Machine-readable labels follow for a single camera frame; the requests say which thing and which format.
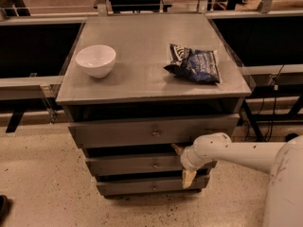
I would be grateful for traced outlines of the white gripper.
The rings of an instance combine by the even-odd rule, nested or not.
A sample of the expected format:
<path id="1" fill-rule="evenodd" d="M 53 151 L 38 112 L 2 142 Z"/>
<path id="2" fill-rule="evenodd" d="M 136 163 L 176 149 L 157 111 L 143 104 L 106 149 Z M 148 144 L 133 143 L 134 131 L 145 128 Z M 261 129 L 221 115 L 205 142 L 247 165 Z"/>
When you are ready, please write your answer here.
<path id="1" fill-rule="evenodd" d="M 202 152 L 195 146 L 182 147 L 177 144 L 171 145 L 175 152 L 180 155 L 180 161 L 184 170 L 182 172 L 182 185 L 184 189 L 190 188 L 197 172 L 195 170 L 204 166 L 208 159 L 204 157 Z"/>

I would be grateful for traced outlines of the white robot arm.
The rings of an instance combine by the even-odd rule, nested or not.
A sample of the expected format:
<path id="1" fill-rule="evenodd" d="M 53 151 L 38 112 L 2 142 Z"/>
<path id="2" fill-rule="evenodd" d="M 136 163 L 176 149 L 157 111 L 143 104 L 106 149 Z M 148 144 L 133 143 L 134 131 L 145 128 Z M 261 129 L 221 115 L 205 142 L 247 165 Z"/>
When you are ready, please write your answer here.
<path id="1" fill-rule="evenodd" d="M 183 167 L 183 187 L 198 169 L 223 160 L 270 175 L 262 227 L 303 227 L 303 136 L 288 142 L 239 142 L 217 132 L 197 137 L 190 146 L 172 146 Z"/>

